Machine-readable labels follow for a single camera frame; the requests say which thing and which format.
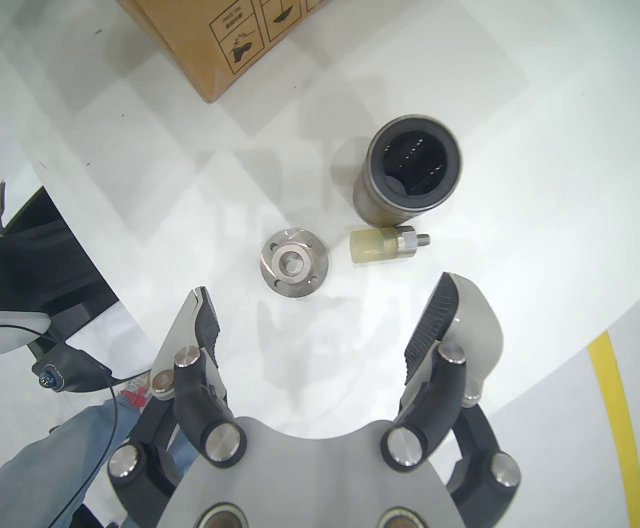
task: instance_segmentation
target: gray metal plate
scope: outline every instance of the gray metal plate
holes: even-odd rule
[[[391,422],[328,440],[293,438],[247,417],[237,423],[248,440],[243,459],[220,469],[198,457],[158,528],[195,527],[220,503],[235,504],[250,528],[376,528],[398,506],[416,512],[430,528],[464,528],[428,461],[409,473],[384,462],[380,440]]]

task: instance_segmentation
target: black cable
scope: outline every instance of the black cable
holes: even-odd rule
[[[51,341],[56,345],[60,344],[60,342],[56,341],[52,337],[49,337],[48,335],[45,335],[40,332],[36,332],[35,330],[32,330],[31,328],[27,328],[26,326],[19,326],[17,324],[0,324],[0,328],[15,328],[16,330],[24,330],[25,332],[31,332],[33,335],[37,335],[38,337],[46,339],[47,341]],[[96,362],[101,369],[104,368],[104,366],[99,361],[96,360]],[[136,374],[135,376],[131,376],[130,378],[125,378],[124,380],[119,380],[118,378],[111,378],[111,379],[113,380],[114,385],[121,385],[122,383],[127,383],[127,381],[135,380],[138,376],[142,376],[142,374],[145,374],[146,372],[150,372],[150,371],[141,372],[140,374]]]
[[[100,470],[102,463],[104,462],[104,459],[107,456],[107,453],[109,452],[109,448],[113,443],[113,437],[116,434],[116,426],[118,424],[118,402],[116,401],[116,395],[113,392],[113,385],[111,384],[111,376],[107,374],[107,372],[104,370],[104,367],[100,363],[98,363],[98,361],[96,361],[96,363],[100,365],[100,370],[104,375],[104,379],[106,380],[107,385],[109,385],[109,390],[111,391],[111,399],[113,400],[113,429],[111,430],[111,436],[109,437],[109,442],[107,442],[107,446],[104,448],[104,451],[102,453],[102,456],[100,457],[100,460],[98,461],[98,464],[95,465],[95,467],[93,468],[89,476],[82,483],[82,486],[78,488],[78,490],[74,493],[74,496],[71,497],[71,499],[69,499],[69,502],[64,505],[64,508],[60,510],[60,513],[58,513],[56,515],[56,518],[53,521],[51,521],[51,523],[49,523],[49,526],[47,526],[47,528],[51,528],[56,523],[56,521],[60,519],[60,517],[67,510],[67,508],[71,506],[71,503],[77,498],[78,495],[80,495],[84,487],[95,477],[96,473]]]
[[[58,344],[58,341],[56,341],[52,337],[49,337],[48,335],[45,335],[45,334],[40,333],[40,332],[36,332],[35,330],[33,330],[31,328],[27,328],[26,326],[20,326],[18,324],[0,324],[0,328],[15,328],[16,330],[24,330],[25,332],[31,332],[33,335],[37,335],[38,337],[46,339],[47,341],[51,341],[52,343],[55,343],[56,345]]]

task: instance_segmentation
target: yellow line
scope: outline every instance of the yellow line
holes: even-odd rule
[[[627,496],[629,524],[634,528],[640,527],[640,466],[625,389],[622,386],[609,333],[601,334],[587,348],[609,415],[613,440],[616,443],[618,463]]]

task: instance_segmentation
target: metal screw cap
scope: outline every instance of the metal screw cap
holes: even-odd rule
[[[520,484],[522,480],[520,468],[516,461],[503,452],[493,455],[491,460],[491,473],[505,488],[513,488]]]
[[[162,394],[173,387],[173,371],[161,371],[154,376],[151,387]]]
[[[388,434],[387,449],[391,458],[401,466],[412,467],[422,460],[420,439],[404,427],[398,427]]]
[[[465,351],[453,341],[446,341],[438,345],[440,356],[454,365],[461,365],[465,360]]]
[[[462,407],[469,409],[480,401],[480,386],[476,380],[469,378],[467,375],[467,382],[465,384],[465,394],[462,397]]]
[[[204,448],[213,462],[226,462],[240,448],[240,431],[233,424],[220,424],[209,433]]]
[[[200,349],[189,345],[178,350],[175,355],[175,365],[181,369],[193,365],[200,357]]]
[[[138,450],[131,444],[123,445],[109,459],[109,473],[112,477],[129,475],[138,464]]]

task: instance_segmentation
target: metal cylinder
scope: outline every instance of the metal cylinder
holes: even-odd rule
[[[371,141],[353,205],[377,227],[406,222],[451,195],[461,164],[458,144],[441,123],[422,115],[399,117]]]

